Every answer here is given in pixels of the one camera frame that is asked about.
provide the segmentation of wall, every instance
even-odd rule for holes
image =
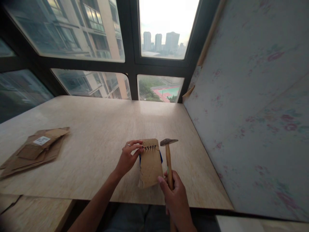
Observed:
[[[309,3],[229,0],[185,107],[236,211],[309,221]]]

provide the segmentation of white label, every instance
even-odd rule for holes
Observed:
[[[50,138],[47,138],[45,136],[42,136],[40,138],[38,138],[37,140],[33,141],[33,143],[38,144],[40,146],[42,146],[43,144],[45,144],[47,141],[49,141]]]

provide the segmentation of tree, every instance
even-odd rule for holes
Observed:
[[[150,82],[148,80],[140,79],[138,81],[139,86],[139,94],[146,100],[152,102],[161,102],[162,100],[158,95],[156,95],[150,86]]]
[[[167,97],[168,100],[170,100],[171,103],[176,103],[177,96],[173,95],[172,97]]]

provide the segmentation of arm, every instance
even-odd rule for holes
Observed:
[[[173,191],[170,190],[167,185],[167,178],[163,179],[160,176],[158,177],[161,190],[165,197],[166,214],[172,217],[179,232],[195,232],[197,230],[193,225],[186,188],[178,176],[178,173],[174,170],[172,170],[172,172],[175,187]]]
[[[115,170],[109,175],[106,182],[89,202],[86,208],[73,223],[69,232],[96,231],[106,210],[110,198],[121,178],[133,167],[139,154],[144,150],[141,140],[132,140],[126,143]]]

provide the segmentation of sky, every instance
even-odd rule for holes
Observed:
[[[151,42],[155,35],[162,34],[165,44],[166,33],[180,34],[179,43],[187,45],[190,38],[199,0],[139,0],[141,40],[143,33],[151,33]]]

